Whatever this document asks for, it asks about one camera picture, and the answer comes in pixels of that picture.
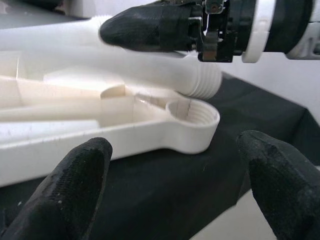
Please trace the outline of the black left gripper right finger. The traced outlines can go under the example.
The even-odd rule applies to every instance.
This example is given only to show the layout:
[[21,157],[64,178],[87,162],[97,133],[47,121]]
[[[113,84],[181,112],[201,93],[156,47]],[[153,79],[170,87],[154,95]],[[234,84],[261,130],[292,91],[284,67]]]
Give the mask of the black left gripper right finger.
[[278,240],[320,238],[320,171],[293,145],[256,130],[242,132],[239,155],[253,197]]

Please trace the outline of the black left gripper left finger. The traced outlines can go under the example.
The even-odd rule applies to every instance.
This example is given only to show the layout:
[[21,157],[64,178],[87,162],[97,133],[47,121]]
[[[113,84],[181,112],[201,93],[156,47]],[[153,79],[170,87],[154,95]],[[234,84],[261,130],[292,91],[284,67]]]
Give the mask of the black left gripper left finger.
[[76,146],[38,185],[2,240],[87,240],[103,199],[113,148],[103,137]]

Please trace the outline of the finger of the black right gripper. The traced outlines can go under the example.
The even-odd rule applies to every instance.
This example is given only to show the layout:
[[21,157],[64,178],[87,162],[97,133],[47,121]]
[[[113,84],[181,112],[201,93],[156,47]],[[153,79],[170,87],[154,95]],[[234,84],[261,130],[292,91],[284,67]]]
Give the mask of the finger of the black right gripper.
[[111,17],[99,35],[106,44],[138,52],[191,51],[201,20],[200,0],[158,0]]

